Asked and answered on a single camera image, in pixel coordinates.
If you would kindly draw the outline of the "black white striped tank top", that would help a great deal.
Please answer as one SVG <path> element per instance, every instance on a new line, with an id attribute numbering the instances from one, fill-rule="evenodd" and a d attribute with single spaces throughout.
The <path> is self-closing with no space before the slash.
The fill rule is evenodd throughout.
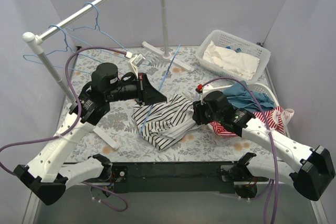
<path id="1" fill-rule="evenodd" d="M 199 127 L 193 114 L 193 102 L 177 94 L 153 106 L 136 104 L 132 118 L 144 140 L 163 151 Z"/>

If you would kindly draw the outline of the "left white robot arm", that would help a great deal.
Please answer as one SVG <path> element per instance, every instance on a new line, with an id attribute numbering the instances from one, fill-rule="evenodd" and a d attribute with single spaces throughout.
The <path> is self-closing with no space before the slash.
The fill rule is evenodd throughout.
<path id="1" fill-rule="evenodd" d="M 45 205 L 58 201 L 66 189 L 97 178 L 106 182 L 112 175 L 111 161 L 101 154 L 68 167 L 63 164 L 76 145 L 110 111 L 110 103 L 136 100 L 139 105 L 167 101 L 154 88 L 145 73 L 128 72 L 118 77 L 118 67 L 101 63 L 85 84 L 79 99 L 73 103 L 61 127 L 46 146 L 26 165 L 17 165 L 14 174 Z"/>

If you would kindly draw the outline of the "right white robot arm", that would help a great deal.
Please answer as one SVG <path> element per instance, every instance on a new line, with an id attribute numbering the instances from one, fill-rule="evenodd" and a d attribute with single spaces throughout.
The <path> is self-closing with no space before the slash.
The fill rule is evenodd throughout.
<path id="1" fill-rule="evenodd" d="M 197 125 L 217 122 L 227 131 L 262 146 L 281 159 L 280 163 L 273 160 L 266 164 L 255 154 L 244 155 L 237 164 L 242 180 L 274 179 L 292 185 L 305 198 L 317 201 L 335 178 L 331 154 L 326 148 L 321 145 L 312 148 L 268 129 L 251 112 L 234 108 L 220 91 L 212 91 L 195 101 L 193 109 Z"/>

